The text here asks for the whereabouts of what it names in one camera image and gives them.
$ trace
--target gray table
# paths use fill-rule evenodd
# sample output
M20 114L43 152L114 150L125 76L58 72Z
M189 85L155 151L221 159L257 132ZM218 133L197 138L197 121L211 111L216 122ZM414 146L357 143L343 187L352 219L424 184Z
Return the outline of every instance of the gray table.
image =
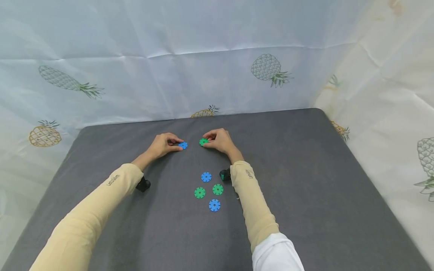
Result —
M210 129L224 127L251 163L268 205L306 271L428 271L357 160L318 109L216 116L83 129L54 176L3 271L28 270L56 224L155 134L188 142L152 164L145 193L126 198L94 250L90 270L252 270L239 200L220 170L228 159L202 148ZM209 171L213 179L203 183ZM216 196L212 186L221 183ZM203 186L203 199L194 189ZM208 202L219 199L211 212Z

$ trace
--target green gear disc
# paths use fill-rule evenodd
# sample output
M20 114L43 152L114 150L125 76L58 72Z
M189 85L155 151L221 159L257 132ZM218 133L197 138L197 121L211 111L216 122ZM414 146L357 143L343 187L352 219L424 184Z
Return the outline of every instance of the green gear disc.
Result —
M216 184L213 186L213 193L218 195L223 194L223 186L221 186L221 184Z
M203 146L205 143L208 143L208 139L206 139L206 138L202 138L201 140L199 140L199 144L200 144L201 146Z
M202 199L203 197L205 197L205 188L203 187L196 188L196 190L194 191L194 196L197 197L198 199Z

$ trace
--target plastic gear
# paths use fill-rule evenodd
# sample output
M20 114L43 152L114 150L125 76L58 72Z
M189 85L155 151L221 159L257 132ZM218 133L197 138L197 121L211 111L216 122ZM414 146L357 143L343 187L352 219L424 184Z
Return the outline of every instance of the plastic gear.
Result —
M202 182L207 183L207 182L211 181L212 175L209 172L204 172L201 175L201 179L202 179Z
M196 188L196 190L194 191L194 196L198 199L202 199L203 197L205 197L205 188L203 187Z
M212 199L208 207L210 208L211 212L217 212L220 210L220 202L216 199Z
M221 186L221 184L216 184L213 186L213 193L218 195L223 194L223 186Z
M187 144L187 142L184 141L182 143L179 143L178 146L182 147L182 149L185 150L185 149L187 149L188 144Z
M206 138L202 138L201 140L199 140L199 144L200 144L201 146L203 146L205 143L208 143L208 139L206 139Z

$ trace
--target white curtain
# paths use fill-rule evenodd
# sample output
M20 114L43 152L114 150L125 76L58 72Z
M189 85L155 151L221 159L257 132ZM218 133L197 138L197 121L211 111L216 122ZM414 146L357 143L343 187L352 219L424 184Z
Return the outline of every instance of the white curtain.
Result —
M413 186L429 179L416 144L434 137L432 12L431 0L2 1L0 266L81 128L314 104L434 264L429 184Z

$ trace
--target sleeve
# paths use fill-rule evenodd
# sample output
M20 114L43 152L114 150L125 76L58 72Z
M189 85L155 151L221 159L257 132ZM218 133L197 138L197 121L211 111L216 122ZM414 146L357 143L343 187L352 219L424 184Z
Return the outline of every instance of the sleeve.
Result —
M143 177L133 164L123 164L74 207L54 228L31 271L85 271L110 214Z
M250 249L265 240L270 234L279 232L279 225L267 203L252 167L245 161L237 161L230 167L232 186L240 197L246 220Z
M304 271L293 243L282 233L273 233L253 252L253 271Z

